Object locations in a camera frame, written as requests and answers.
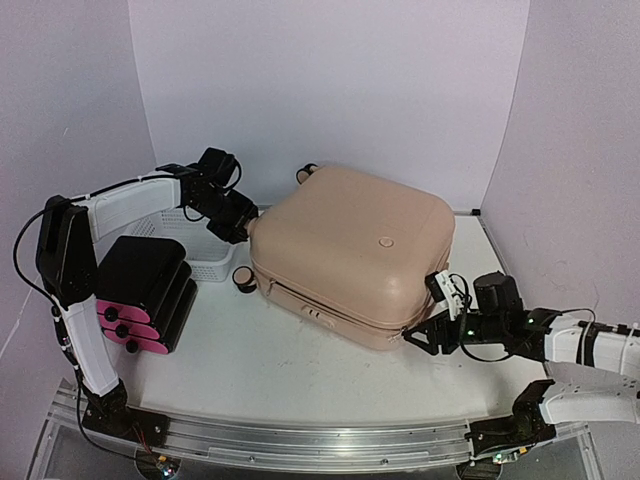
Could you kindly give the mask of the beige hard-shell suitcase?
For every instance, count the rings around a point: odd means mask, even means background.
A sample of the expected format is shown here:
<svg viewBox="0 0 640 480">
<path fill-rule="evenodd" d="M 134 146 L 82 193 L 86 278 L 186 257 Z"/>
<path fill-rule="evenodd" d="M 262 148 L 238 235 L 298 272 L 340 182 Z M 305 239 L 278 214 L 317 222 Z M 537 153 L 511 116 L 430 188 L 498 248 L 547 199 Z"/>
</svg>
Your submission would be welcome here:
<svg viewBox="0 0 640 480">
<path fill-rule="evenodd" d="M 365 348 L 389 351 L 426 319 L 426 278 L 447 269 L 455 215 L 440 197 L 340 166 L 308 164 L 299 186 L 249 224 L 245 294 Z"/>
</svg>

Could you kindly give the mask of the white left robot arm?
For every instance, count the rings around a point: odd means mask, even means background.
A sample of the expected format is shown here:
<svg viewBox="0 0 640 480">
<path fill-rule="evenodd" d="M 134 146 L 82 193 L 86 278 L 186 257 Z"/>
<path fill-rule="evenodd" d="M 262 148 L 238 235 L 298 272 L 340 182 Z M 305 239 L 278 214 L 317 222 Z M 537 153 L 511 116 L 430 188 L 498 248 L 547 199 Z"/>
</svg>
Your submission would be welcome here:
<svg viewBox="0 0 640 480">
<path fill-rule="evenodd" d="M 167 164 L 93 193 L 47 200 L 39 215 L 36 269 L 64 325 L 62 349 L 91 394 L 102 398 L 121 387 L 99 326 L 96 244 L 136 221 L 183 207 L 207 219 L 220 240 L 244 243 L 259 209 L 237 191 L 241 176 L 234 155 L 208 148 L 195 163 Z"/>
</svg>

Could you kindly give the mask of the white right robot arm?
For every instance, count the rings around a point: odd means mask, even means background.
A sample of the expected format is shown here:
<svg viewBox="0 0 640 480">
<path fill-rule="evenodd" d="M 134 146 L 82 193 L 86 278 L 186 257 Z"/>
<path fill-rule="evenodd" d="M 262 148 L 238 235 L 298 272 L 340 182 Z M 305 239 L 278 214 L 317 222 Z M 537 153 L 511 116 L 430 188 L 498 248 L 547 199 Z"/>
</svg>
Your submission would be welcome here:
<svg viewBox="0 0 640 480">
<path fill-rule="evenodd" d="M 639 329 L 600 323 L 593 310 L 578 318 L 577 310 L 523 306 L 516 281 L 502 272 L 482 275 L 457 285 L 448 271 L 426 277 L 442 312 L 405 330 L 403 339 L 436 356 L 456 350 L 474 361 L 476 345 L 500 345 L 502 361 L 515 357 L 541 364 L 566 363 L 612 372 L 622 383 L 609 389 L 589 389 L 545 379 L 530 383 L 517 397 L 499 435 L 524 443 L 533 434 L 561 423 L 639 421 Z"/>
</svg>

